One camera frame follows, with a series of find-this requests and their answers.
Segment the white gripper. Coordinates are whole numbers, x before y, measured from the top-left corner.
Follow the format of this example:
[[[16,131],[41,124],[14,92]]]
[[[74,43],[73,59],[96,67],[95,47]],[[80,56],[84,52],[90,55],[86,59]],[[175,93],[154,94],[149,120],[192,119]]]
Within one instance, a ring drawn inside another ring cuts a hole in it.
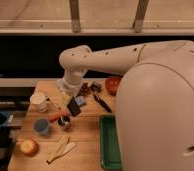
[[[63,79],[57,80],[58,89],[61,92],[61,98],[64,104],[68,104],[72,97],[78,94],[79,85],[70,85],[66,83]]]

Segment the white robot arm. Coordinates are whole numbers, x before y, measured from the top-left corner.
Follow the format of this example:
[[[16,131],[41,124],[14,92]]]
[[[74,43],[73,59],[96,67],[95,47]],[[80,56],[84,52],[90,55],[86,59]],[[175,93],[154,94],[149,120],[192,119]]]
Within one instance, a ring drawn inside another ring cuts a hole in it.
[[[63,89],[87,70],[120,75],[115,99],[123,171],[194,171],[194,41],[143,43],[60,54]]]

